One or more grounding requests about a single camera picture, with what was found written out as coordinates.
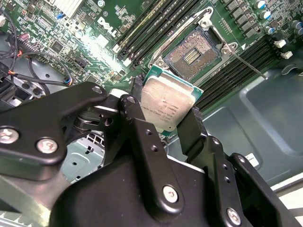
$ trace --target chip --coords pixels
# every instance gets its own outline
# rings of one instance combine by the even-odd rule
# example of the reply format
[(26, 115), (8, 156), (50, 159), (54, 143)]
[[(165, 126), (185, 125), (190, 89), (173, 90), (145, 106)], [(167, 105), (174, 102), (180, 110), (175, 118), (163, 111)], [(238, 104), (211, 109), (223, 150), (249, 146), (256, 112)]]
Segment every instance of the chip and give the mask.
[(27, 7), (28, 12), (31, 13), (31, 14), (34, 13), (35, 9), (36, 8), (33, 5), (28, 5), (28, 7)]
[(233, 13), (232, 13), (232, 16), (233, 18), (238, 18), (239, 16), (241, 16), (243, 13), (242, 9), (240, 8), (237, 8)]
[(153, 123), (159, 133), (169, 136), (202, 93), (201, 89), (153, 65), (142, 88), (141, 107), (145, 119)]
[(227, 5), (227, 9), (229, 11), (233, 11), (237, 6), (238, 6), (238, 3), (235, 0), (233, 0), (231, 3), (229, 3)]
[(15, 6), (13, 5), (13, 3), (8, 3), (8, 4), (6, 5), (6, 8), (8, 8), (9, 11), (14, 11)]
[(273, 20), (271, 23), (270, 23), (270, 26), (272, 27), (277, 27), (278, 26), (278, 22), (276, 20)]
[(181, 40), (164, 61), (180, 77), (190, 80), (219, 57), (221, 54), (208, 33), (197, 28)]
[(91, 24), (91, 23), (93, 23), (94, 22), (94, 18), (92, 18), (92, 17), (90, 17), (88, 20), (87, 20), (87, 23), (88, 24)]
[(237, 23), (239, 25), (243, 24), (245, 21), (247, 20), (247, 17), (245, 15), (242, 15), (241, 17), (239, 17), (239, 19), (237, 19)]
[(90, 19), (90, 15), (87, 14), (87, 15), (84, 17), (83, 20), (84, 20), (84, 21), (88, 21), (89, 19)]
[(120, 73), (122, 76), (124, 76), (124, 75), (126, 74), (126, 72), (125, 72), (124, 70), (121, 70), (119, 73)]
[(122, 76), (119, 75), (119, 74), (117, 74), (117, 75), (115, 76), (115, 79), (116, 79), (116, 80), (120, 80), (121, 78), (122, 78)]
[(247, 38), (249, 38), (249, 37), (252, 37), (255, 33), (256, 33), (256, 31), (255, 31), (253, 28), (251, 28), (251, 29), (249, 29), (248, 31), (246, 31), (246, 32), (244, 33), (244, 35), (245, 35)]
[(89, 76), (86, 81), (96, 83), (96, 79), (93, 76)]
[(246, 22), (244, 25), (241, 26), (241, 30), (242, 30), (243, 32), (247, 31), (247, 30), (250, 29), (250, 28), (251, 28), (251, 23), (250, 23), (249, 21)]
[(52, 45), (52, 49), (57, 53), (59, 53), (63, 49), (63, 45), (58, 41), (55, 41), (54, 44)]
[(282, 28), (282, 30), (287, 30), (288, 29), (288, 27), (289, 27), (289, 25), (288, 24), (284, 24), (281, 28)]

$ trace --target black plastic bracket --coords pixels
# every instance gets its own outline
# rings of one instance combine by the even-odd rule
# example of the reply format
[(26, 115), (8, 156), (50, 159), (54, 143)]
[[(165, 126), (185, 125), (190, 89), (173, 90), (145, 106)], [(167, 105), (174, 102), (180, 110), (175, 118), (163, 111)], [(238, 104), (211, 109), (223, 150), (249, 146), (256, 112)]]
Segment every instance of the black plastic bracket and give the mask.
[[(66, 139), (77, 115), (102, 102), (107, 92), (91, 82), (81, 83), (50, 96), (0, 113), (0, 129), (14, 129), (18, 139), (0, 143), (0, 174), (30, 180), (46, 180), (58, 173), (66, 156)], [(58, 148), (46, 154), (37, 149), (41, 139)]]
[[(130, 95), (121, 96), (118, 108), (122, 130), (106, 144), (105, 165), (132, 153), (147, 211), (160, 223), (169, 223), (181, 214), (185, 202), (155, 126), (145, 121), (139, 101)], [(173, 189), (175, 202), (166, 199), (165, 186)]]
[(301, 226), (244, 156), (234, 153), (228, 160), (236, 172), (244, 214), (253, 226)]

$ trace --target white connector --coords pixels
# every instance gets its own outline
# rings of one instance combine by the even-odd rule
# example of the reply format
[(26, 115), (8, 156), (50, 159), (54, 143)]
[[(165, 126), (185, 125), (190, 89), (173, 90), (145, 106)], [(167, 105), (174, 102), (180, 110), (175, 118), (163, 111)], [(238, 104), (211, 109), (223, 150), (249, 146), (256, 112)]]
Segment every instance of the white connector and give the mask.
[(0, 27), (3, 27), (5, 25), (5, 17), (3, 15), (0, 15)]
[(286, 53), (282, 53), (281, 57), (284, 59), (290, 59), (290, 57), (293, 55), (291, 51), (287, 51)]
[(280, 41), (274, 41), (274, 44), (276, 45), (277, 48), (282, 48), (283, 46), (286, 45), (286, 41), (282, 39)]

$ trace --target integrated circuit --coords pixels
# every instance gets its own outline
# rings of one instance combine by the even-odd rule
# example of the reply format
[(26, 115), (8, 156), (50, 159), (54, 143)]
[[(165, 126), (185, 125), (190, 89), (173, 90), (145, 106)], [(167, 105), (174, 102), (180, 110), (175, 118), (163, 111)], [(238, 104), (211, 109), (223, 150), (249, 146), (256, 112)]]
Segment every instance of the integrated circuit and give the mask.
[(57, 53), (59, 53), (63, 49), (63, 45), (58, 41), (55, 41), (51, 48)]
[(164, 61), (182, 78), (192, 79), (221, 54), (209, 36), (197, 28), (171, 50)]
[(96, 83), (96, 79), (93, 76), (89, 76), (86, 81)]

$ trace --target screw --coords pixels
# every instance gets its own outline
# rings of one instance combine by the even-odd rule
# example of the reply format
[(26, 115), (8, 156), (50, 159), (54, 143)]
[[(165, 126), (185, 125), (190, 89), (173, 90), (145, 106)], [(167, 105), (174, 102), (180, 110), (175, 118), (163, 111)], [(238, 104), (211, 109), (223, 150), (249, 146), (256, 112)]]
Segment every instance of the screw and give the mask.
[(232, 223), (234, 223), (237, 226), (241, 225), (240, 216), (234, 209), (228, 208), (226, 212)]
[(105, 2), (103, 0), (98, 1), (98, 6), (99, 7), (104, 7), (104, 5), (105, 5)]
[(19, 139), (19, 133), (13, 129), (0, 129), (0, 143), (10, 144)]
[(102, 94), (101, 88), (99, 88), (99, 87), (97, 87), (97, 86), (96, 86), (96, 87), (93, 87), (92, 90), (93, 90), (94, 92), (98, 93), (98, 94)]
[(158, 66), (162, 67), (164, 65), (164, 61), (158, 61)]
[(42, 139), (38, 141), (37, 149), (42, 153), (51, 154), (58, 149), (58, 144), (51, 139)]
[(245, 159), (244, 159), (242, 156), (238, 155), (238, 158), (240, 159), (240, 161), (241, 161), (242, 163), (245, 163)]
[(178, 193), (170, 186), (164, 186), (163, 194), (168, 202), (175, 203), (178, 200)]

